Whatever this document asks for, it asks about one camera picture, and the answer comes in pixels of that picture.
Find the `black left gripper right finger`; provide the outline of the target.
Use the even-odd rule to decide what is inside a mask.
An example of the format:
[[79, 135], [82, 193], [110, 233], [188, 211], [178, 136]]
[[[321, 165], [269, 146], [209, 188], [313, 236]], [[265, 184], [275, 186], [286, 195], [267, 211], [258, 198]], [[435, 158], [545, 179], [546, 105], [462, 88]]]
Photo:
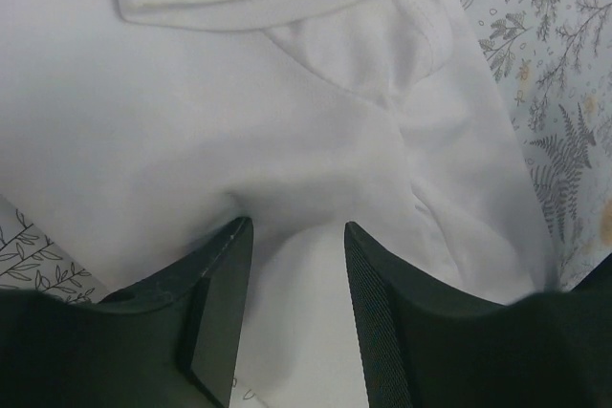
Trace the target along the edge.
[[611, 264], [567, 292], [496, 304], [344, 229], [345, 262], [372, 407], [607, 407]]

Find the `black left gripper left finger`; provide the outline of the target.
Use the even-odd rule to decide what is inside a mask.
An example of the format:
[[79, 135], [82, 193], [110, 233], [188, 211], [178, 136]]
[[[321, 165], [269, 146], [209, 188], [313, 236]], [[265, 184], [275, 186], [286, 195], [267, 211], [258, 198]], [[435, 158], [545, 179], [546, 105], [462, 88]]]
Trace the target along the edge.
[[253, 224], [97, 303], [1, 293], [5, 407], [226, 407], [251, 271]]

